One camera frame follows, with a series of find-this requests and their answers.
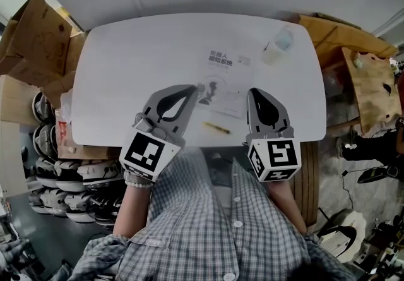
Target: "bracelet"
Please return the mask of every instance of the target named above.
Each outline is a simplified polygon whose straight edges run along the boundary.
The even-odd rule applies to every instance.
[[[151,188],[153,183],[144,177],[133,174],[132,172],[125,170],[124,179],[127,186],[134,188]]]

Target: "checkered shirt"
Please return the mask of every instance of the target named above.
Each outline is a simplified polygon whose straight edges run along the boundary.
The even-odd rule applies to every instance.
[[[70,281],[93,280],[111,266],[116,280],[286,280],[303,262],[319,263],[333,280],[354,277],[302,237],[236,161],[229,220],[213,190],[203,153],[185,148],[153,187],[147,226],[131,239],[90,241]]]

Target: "white table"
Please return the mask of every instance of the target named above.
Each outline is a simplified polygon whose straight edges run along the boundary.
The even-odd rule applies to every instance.
[[[274,65],[261,61],[268,42],[289,26],[294,46]],[[94,28],[83,48],[73,89],[73,139],[82,145],[121,146],[150,95],[196,84],[201,51],[226,46],[252,57],[253,87],[287,109],[295,137],[321,140],[326,132],[324,85],[306,29],[268,18],[228,14],[174,14],[135,18]],[[203,124],[229,129],[225,135]],[[243,118],[195,108],[187,146],[235,146],[249,128]]]

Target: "black and white marker cube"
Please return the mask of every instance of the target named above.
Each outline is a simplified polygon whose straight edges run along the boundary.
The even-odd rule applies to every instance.
[[[289,180],[302,166],[294,138],[252,140],[248,159],[261,182]]]
[[[119,161],[128,171],[155,182],[181,147],[136,128],[126,135]]]

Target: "concrete floor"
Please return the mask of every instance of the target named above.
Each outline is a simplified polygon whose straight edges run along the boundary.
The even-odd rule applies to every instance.
[[[358,116],[353,100],[344,96],[342,99],[327,100],[328,125],[341,123]],[[394,127],[395,120],[389,124],[380,124],[364,135],[371,137],[381,129]],[[360,126],[354,127],[360,132]],[[343,190],[342,172],[344,170],[361,170],[382,165],[376,160],[350,162],[338,159],[336,156],[336,138],[348,133],[349,129],[341,130],[333,135],[326,135],[319,142],[319,206],[327,215],[332,215],[344,208],[351,208],[348,193]],[[350,191],[353,200],[353,209],[363,213],[367,221],[367,235],[374,226],[375,218],[380,221],[392,220],[401,212],[401,199],[399,193],[402,182],[395,179],[383,179],[367,184],[357,184],[357,179],[363,172],[352,172],[345,176],[345,188]],[[318,213],[318,221],[314,230],[318,230],[325,224],[325,218]]]

